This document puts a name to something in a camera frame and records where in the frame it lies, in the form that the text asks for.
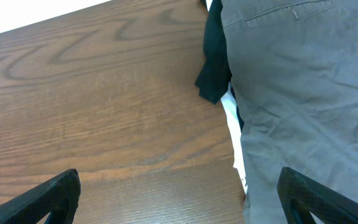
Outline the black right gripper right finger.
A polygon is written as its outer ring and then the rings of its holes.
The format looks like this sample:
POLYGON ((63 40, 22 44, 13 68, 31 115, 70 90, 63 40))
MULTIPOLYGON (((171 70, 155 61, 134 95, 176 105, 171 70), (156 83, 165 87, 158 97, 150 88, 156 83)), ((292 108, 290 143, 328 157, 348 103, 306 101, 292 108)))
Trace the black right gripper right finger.
POLYGON ((289 224, 358 224, 358 203, 290 167, 281 169, 277 192, 289 224))

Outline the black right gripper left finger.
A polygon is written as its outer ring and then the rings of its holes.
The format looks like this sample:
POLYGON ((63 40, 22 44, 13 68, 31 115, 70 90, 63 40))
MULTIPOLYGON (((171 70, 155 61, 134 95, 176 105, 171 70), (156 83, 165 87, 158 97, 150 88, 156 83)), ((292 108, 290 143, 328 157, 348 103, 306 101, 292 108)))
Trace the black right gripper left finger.
POLYGON ((0 205, 0 224, 73 222, 81 193, 76 169, 68 169, 50 180, 0 205))

